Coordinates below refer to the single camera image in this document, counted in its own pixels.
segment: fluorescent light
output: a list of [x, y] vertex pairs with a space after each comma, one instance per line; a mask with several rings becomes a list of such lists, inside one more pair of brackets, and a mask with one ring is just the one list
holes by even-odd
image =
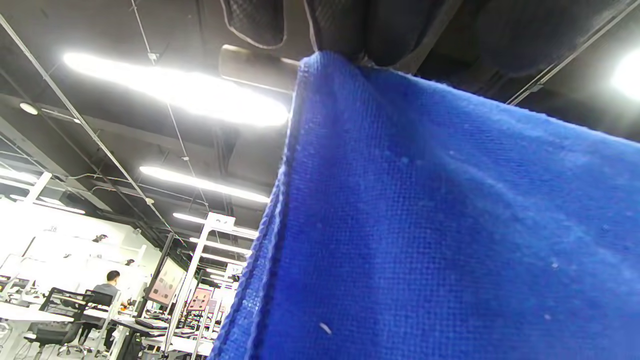
[[20, 103], [20, 109], [32, 114], [32, 115], [38, 115], [38, 109], [36, 109], [33, 105], [31, 105], [28, 102], [21, 102]]
[[183, 175], [170, 170], [157, 167], [140, 167], [140, 171], [147, 175], [155, 176], [162, 180], [172, 181], [185, 185], [195, 186], [197, 188], [213, 190], [215, 192], [226, 193], [227, 195], [241, 197], [242, 199], [253, 200], [257, 202], [269, 202], [269, 198], [256, 193], [230, 188], [228, 186], [212, 183], [211, 181], [198, 179], [197, 177]]
[[[197, 243], [198, 241], [200, 241], [200, 239], [198, 239], [198, 238], [190, 238], [189, 241], [193, 241], [193, 242]], [[218, 249], [222, 249], [222, 250], [239, 252], [239, 253], [247, 255], [247, 256], [251, 255], [251, 250], [243, 249], [241, 247], [224, 245], [224, 244], [221, 244], [221, 243], [216, 243], [215, 241], [206, 241], [204, 243], [204, 245], [208, 245], [208, 246], [211, 246], [211, 247], [217, 247]]]
[[640, 100], [640, 49], [622, 59], [613, 75], [612, 83], [625, 95]]
[[17, 172], [7, 168], [0, 168], [0, 176], [12, 177], [14, 179], [27, 181], [28, 183], [36, 183], [38, 178], [25, 172]]
[[278, 101], [232, 81], [200, 74], [145, 67], [86, 54], [66, 54], [72, 69], [119, 83], [188, 111], [256, 126], [284, 124], [287, 108]]
[[[25, 200], [25, 198], [22, 197], [22, 196], [18, 196], [18, 195], [9, 195], [9, 196], [12, 197], [13, 199], [16, 199], [16, 200], [19, 200], [19, 201], [24, 201]], [[60, 206], [60, 205], [55, 205], [55, 204], [50, 204], [50, 203], [45, 202], [45, 201], [34, 200], [33, 203], [36, 204], [36, 205], [47, 206], [49, 208], [60, 209], [60, 210], [69, 211], [69, 212], [72, 212], [72, 213], [84, 214], [84, 210], [68, 208], [66, 206]]]
[[212, 274], [218, 274], [218, 275], [226, 275], [227, 273], [224, 271], [220, 271], [220, 270], [213, 270], [213, 269], [205, 269], [208, 272], [212, 273]]
[[236, 264], [236, 265], [241, 265], [241, 266], [246, 266], [246, 263], [243, 263], [242, 261], [238, 261], [238, 260], [232, 260], [232, 259], [227, 259], [227, 258], [222, 258], [220, 256], [215, 256], [215, 255], [209, 255], [209, 254], [202, 254], [203, 258], [207, 258], [207, 259], [213, 259], [213, 260], [218, 260], [218, 261], [224, 261], [226, 263], [230, 263], [230, 264]]
[[56, 200], [56, 199], [52, 199], [50, 197], [44, 197], [41, 196], [40, 197], [42, 200], [48, 202], [49, 204], [54, 204], [54, 205], [59, 205], [59, 206], [64, 206], [64, 204], [60, 201], [60, 200]]
[[225, 281], [225, 282], [231, 282], [231, 283], [233, 283], [233, 280], [231, 280], [231, 279], [227, 279], [226, 277], [220, 277], [220, 276], [212, 275], [212, 276], [210, 276], [209, 278], [210, 278], [210, 279], [213, 279], [213, 280], [220, 280], [220, 281]]
[[197, 222], [199, 224], [205, 224], [206, 221], [204, 219], [201, 218], [197, 218], [197, 217], [192, 217], [191, 215], [185, 215], [185, 214], [180, 214], [180, 213], [173, 213], [173, 215], [177, 218], [181, 218], [183, 220], [189, 220], [189, 221], [193, 221], [193, 222]]

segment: ceiling pipe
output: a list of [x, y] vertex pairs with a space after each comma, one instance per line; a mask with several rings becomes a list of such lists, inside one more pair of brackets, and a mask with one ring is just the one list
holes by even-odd
[[[38, 72], [40, 73], [40, 75], [43, 77], [43, 79], [49, 84], [49, 86], [53, 89], [53, 91], [56, 93], [56, 95], [58, 96], [58, 98], [60, 98], [60, 100], [65, 104], [65, 106], [67, 107], [67, 109], [69, 110], [69, 112], [71, 112], [71, 114], [79, 121], [80, 125], [84, 128], [84, 130], [91, 136], [91, 138], [93, 139], [93, 141], [95, 143], [98, 144], [98, 146], [102, 149], [102, 151], [104, 151], [104, 153], [109, 157], [109, 159], [111, 159], [111, 161], [113, 162], [114, 165], [116, 165], [118, 167], [118, 169], [120, 169], [120, 171], [122, 172], [122, 174], [129, 180], [129, 182], [131, 183], [131, 185], [134, 187], [134, 189], [144, 198], [147, 198], [145, 196], [145, 194], [142, 192], [142, 190], [140, 189], [140, 187], [136, 184], [136, 182], [133, 180], [133, 178], [129, 175], [129, 173], [124, 169], [124, 167], [118, 162], [118, 160], [113, 156], [113, 154], [111, 153], [111, 151], [109, 151], [109, 149], [106, 147], [106, 145], [104, 145], [104, 143], [102, 142], [102, 140], [100, 140], [100, 138], [93, 132], [93, 130], [91, 129], [91, 127], [89, 126], [89, 124], [87, 124], [87, 122], [85, 121], [84, 117], [76, 110], [76, 108], [71, 104], [71, 102], [69, 101], [69, 99], [67, 99], [67, 96], [65, 96], [65, 94], [63, 94], [62, 90], [60, 90], [60, 88], [56, 85], [56, 83], [53, 81], [53, 79], [51, 79], [51, 77], [49, 76], [49, 74], [47, 73], [47, 71], [40, 65], [40, 63], [38, 62], [38, 60], [35, 58], [35, 56], [33, 56], [33, 54], [31, 54], [31, 51], [29, 51], [29, 49], [26, 47], [26, 45], [24, 44], [24, 42], [22, 42], [22, 40], [20, 39], [20, 37], [18, 37], [18, 34], [16, 34], [16, 32], [13, 30], [13, 28], [9, 25], [9, 23], [6, 21], [5, 17], [0, 13], [0, 24], [2, 24], [3, 28], [6, 30], [6, 32], [11, 36], [11, 38], [13, 39], [13, 41], [20, 47], [20, 49], [22, 50], [22, 52], [24, 53], [25, 56], [27, 56], [27, 58], [29, 58], [29, 61], [31, 62], [31, 64], [33, 64], [33, 66], [38, 70]], [[124, 195], [121, 195], [123, 199], [125, 199], [125, 201], [127, 203], [129, 203], [133, 209], [140, 213], [140, 211], [131, 204], [131, 202], [126, 199], [126, 197]], [[154, 213], [156, 213], [156, 215], [160, 218], [160, 220], [162, 220], [162, 222], [165, 224], [165, 226], [169, 229], [171, 229], [171, 226], [169, 226], [169, 224], [167, 224], [166, 220], [162, 217], [162, 215], [160, 214], [160, 212], [158, 212], [158, 210], [153, 206], [153, 204], [149, 204], [147, 203], [148, 206], [153, 210]], [[182, 244], [184, 246], [186, 246], [184, 244], [184, 241], [182, 241], [182, 239], [180, 239], [178, 237], [178, 239], [182, 242]]]

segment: ceiling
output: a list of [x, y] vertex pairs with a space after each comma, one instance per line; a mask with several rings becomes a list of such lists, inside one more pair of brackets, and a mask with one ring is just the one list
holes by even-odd
[[[304, 5], [301, 1], [285, 3], [288, 36], [281, 48], [269, 53], [299, 60], [312, 53]], [[216, 75], [218, 52], [224, 44], [265, 51], [227, 29], [217, 0], [137, 0], [137, 4], [148, 46], [157, 54], [160, 66]], [[474, 4], [477, 1], [462, 2], [444, 19], [444, 27], [429, 34], [433, 48], [417, 75], [506, 102], [536, 74], [509, 77], [483, 61], [475, 34]], [[174, 125], [166, 104], [84, 76], [61, 62], [65, 53], [79, 51], [150, 65], [131, 0], [5, 0], [0, 3], [0, 13], [180, 237], [197, 237], [200, 225], [174, 218], [173, 213], [204, 218], [209, 210], [236, 217], [240, 227], [257, 229], [264, 204], [215, 192], [201, 194], [190, 186], [146, 176], [139, 167], [157, 165], [184, 174], [193, 169], [197, 177], [268, 196], [284, 146], [285, 126], [231, 125], [172, 108]], [[637, 8], [519, 106], [638, 140], [640, 104], [609, 85], [617, 62], [638, 47]], [[287, 94], [258, 91], [286, 106], [291, 101]], [[38, 103], [57, 114], [30, 115], [19, 108], [22, 101]], [[169, 233], [166, 224], [73, 121], [4, 31], [0, 31], [0, 135], [3, 164], [22, 172], [39, 174], [44, 169], [54, 174], [45, 189], [48, 197], [85, 209], [90, 216], [138, 227], [149, 241], [162, 247]], [[23, 195], [24, 190], [0, 185], [0, 193]], [[250, 239], [217, 235], [219, 238], [211, 234], [210, 240], [247, 249], [251, 246]], [[190, 260], [188, 252], [194, 248], [188, 241], [175, 241], [170, 254], [185, 266]], [[237, 258], [237, 254], [223, 250], [206, 247], [205, 251]], [[225, 266], [211, 259], [202, 263], [213, 268]]]

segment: blue cloth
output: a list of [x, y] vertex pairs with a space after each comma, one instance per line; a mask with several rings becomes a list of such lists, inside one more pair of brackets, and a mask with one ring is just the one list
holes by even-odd
[[316, 54], [210, 359], [638, 359], [639, 237], [636, 144]]

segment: ceiling beam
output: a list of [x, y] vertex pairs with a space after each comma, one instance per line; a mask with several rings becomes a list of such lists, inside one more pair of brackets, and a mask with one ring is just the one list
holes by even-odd
[[436, 44], [436, 41], [440, 38], [440, 35], [442, 35], [444, 29], [456, 15], [460, 4], [462, 4], [462, 0], [444, 0], [444, 3], [437, 10], [438, 13], [431, 22], [427, 33], [424, 35], [422, 43], [409, 56], [394, 65], [393, 68], [407, 74], [415, 74]]

